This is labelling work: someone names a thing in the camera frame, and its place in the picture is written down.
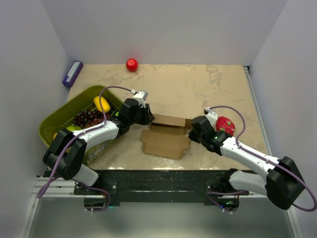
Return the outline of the brown cardboard box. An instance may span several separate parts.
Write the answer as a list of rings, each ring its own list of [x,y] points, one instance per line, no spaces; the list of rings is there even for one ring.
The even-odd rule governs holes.
[[[190,119],[155,114],[148,129],[141,132],[140,140],[145,154],[179,160],[190,148],[188,138]]]

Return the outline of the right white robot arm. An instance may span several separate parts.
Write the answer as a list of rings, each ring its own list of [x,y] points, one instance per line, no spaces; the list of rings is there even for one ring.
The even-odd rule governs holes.
[[[189,138],[192,141],[252,170],[247,173],[230,169],[219,181],[211,184],[210,194],[255,192],[266,196],[278,208],[287,210],[304,190],[303,177],[293,159],[287,156],[279,159],[237,144],[230,134],[215,131],[206,116],[194,118],[191,127]]]

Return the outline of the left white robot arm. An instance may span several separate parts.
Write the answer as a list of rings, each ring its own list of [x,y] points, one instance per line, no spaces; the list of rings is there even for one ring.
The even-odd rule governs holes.
[[[106,122],[83,130],[60,130],[43,157],[44,163],[52,169],[48,183],[57,177],[73,179],[85,184],[91,194],[100,193],[103,183],[98,173],[83,164],[86,151],[121,137],[134,124],[149,125],[154,119],[149,104],[128,98],[118,114]]]

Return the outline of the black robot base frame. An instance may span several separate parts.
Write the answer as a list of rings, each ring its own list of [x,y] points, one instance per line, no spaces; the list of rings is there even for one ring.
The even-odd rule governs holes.
[[[92,189],[76,184],[75,195],[84,196],[86,208],[98,209],[127,202],[140,203],[218,203],[230,212],[240,205],[225,179],[230,170],[98,170]]]

